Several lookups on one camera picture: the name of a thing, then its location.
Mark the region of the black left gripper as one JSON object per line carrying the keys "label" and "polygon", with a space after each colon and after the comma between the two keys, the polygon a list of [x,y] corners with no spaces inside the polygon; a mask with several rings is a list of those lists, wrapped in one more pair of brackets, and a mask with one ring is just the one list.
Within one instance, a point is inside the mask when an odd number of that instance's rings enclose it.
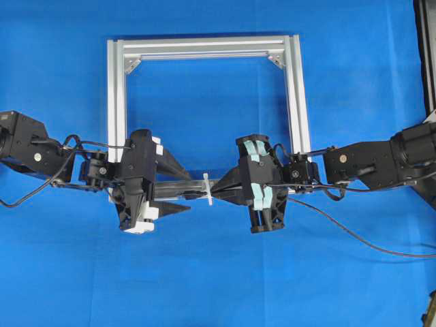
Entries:
{"label": "black left gripper", "polygon": [[152,232],[157,218],[191,209],[190,206],[163,201],[156,201],[157,208],[151,206],[156,173],[177,180],[191,180],[188,171],[153,139],[150,130],[132,132],[125,141],[121,161],[116,165],[114,178],[117,185],[112,190],[121,231],[130,234]]}

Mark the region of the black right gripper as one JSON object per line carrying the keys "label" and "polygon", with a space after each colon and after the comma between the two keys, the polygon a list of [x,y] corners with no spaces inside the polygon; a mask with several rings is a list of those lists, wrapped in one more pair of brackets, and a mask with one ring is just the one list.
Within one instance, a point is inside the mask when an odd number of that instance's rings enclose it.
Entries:
{"label": "black right gripper", "polygon": [[214,198],[249,209],[251,233],[284,228],[287,187],[284,187],[281,162],[269,137],[251,134],[236,140],[240,158],[211,188]]}

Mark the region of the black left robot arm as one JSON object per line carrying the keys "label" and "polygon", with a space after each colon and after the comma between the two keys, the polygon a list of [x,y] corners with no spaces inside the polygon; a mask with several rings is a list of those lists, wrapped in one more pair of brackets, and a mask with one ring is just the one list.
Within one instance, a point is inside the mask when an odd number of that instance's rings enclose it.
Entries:
{"label": "black left robot arm", "polygon": [[148,129],[131,133],[120,162],[105,151],[89,151],[73,134],[63,143],[48,136],[43,123],[16,111],[1,113],[1,163],[44,180],[43,187],[106,191],[119,216],[119,228],[130,234],[152,232],[163,216],[187,211],[187,206],[155,200],[157,174],[190,180],[189,173]]}

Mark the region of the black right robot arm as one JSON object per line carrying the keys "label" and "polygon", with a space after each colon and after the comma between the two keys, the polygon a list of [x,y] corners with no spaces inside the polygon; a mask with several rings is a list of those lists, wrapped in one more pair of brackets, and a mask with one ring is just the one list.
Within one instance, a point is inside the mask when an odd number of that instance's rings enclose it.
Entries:
{"label": "black right robot arm", "polygon": [[251,232],[284,227],[288,191],[308,193],[321,189],[339,201],[347,185],[361,181],[367,191],[410,185],[428,204],[435,205],[435,124],[422,123],[387,141],[358,142],[320,151],[327,183],[323,185],[312,153],[288,155],[283,163],[268,136],[253,134],[237,139],[238,165],[211,189],[214,198],[249,209]]}

